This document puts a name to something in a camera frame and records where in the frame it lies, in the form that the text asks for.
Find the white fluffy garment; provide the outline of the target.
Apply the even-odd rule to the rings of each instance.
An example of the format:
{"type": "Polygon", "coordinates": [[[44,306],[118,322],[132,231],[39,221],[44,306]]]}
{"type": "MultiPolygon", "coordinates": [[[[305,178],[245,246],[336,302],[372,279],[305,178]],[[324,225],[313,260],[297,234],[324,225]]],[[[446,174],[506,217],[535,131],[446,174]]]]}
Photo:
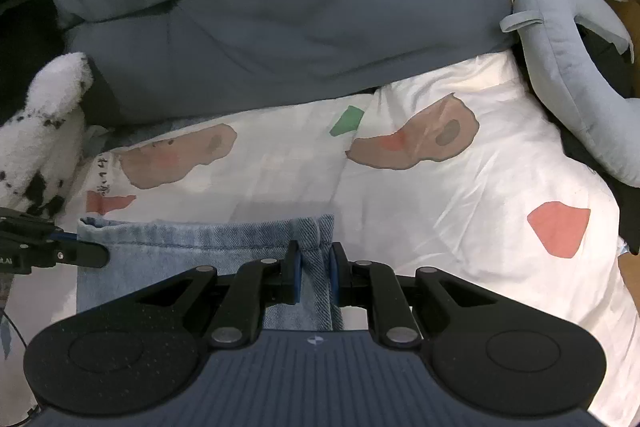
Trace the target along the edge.
{"type": "Polygon", "coordinates": [[[93,84],[88,57],[55,57],[30,84],[25,106],[1,126],[1,206],[44,219],[64,206],[86,131],[80,102],[93,84]]]}

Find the cream bear print bedsheet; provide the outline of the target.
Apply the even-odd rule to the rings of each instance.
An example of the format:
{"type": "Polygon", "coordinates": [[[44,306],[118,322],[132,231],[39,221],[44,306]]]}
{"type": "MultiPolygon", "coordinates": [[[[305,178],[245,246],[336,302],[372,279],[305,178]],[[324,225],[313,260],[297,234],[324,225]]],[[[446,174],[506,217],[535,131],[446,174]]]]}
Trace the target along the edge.
{"type": "Polygon", "coordinates": [[[191,265],[234,270],[215,225],[330,215],[352,259],[434,265],[574,322],[608,369],[590,407],[639,418],[639,317],[620,273],[620,210],[508,52],[372,94],[100,136],[58,224],[114,241],[96,303],[191,265]]]}

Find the black clothing pile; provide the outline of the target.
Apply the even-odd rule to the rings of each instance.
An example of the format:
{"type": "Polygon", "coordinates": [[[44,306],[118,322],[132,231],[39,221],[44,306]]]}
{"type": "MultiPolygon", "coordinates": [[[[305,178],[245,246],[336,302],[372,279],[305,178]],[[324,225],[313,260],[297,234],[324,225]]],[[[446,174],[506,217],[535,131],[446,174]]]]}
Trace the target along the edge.
{"type": "Polygon", "coordinates": [[[53,0],[1,0],[1,121],[26,103],[37,72],[63,53],[53,0]]]}

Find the grey neck pillow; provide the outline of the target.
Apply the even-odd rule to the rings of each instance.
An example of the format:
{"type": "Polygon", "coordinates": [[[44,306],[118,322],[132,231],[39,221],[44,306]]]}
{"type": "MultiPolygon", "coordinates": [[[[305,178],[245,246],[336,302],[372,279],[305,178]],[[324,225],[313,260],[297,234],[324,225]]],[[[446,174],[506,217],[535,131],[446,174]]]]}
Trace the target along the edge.
{"type": "Polygon", "coordinates": [[[634,53],[631,36],[604,0],[514,0],[503,32],[521,39],[539,100],[613,178],[639,185],[639,100],[623,98],[600,74],[580,28],[634,53]]]}

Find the black cloth under pillow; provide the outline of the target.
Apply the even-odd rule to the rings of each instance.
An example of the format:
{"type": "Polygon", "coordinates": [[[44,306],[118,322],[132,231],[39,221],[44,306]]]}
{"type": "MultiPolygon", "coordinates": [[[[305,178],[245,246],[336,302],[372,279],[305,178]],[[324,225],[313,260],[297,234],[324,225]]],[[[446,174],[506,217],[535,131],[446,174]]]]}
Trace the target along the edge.
{"type": "Polygon", "coordinates": [[[639,252],[639,101],[619,94],[589,55],[585,28],[617,54],[632,50],[602,0],[516,0],[501,22],[520,36],[530,85],[560,125],[565,152],[600,173],[620,207],[620,236],[639,252]]]}

